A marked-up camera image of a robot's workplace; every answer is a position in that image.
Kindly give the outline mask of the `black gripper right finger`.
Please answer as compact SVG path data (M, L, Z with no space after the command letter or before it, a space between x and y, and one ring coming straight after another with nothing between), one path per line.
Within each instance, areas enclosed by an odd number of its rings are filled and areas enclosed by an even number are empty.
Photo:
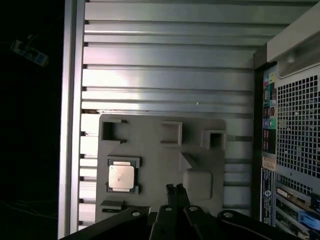
M217 216L192 205L186 189L178 184L177 198L182 210L178 224L183 240L298 240L297 236L233 210Z

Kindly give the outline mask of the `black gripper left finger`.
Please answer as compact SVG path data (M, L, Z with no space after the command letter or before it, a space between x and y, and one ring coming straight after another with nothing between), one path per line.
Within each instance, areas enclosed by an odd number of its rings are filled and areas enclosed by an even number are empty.
M177 236L177 187L166 185L167 204L128 207L111 217L65 236L64 240L174 240Z

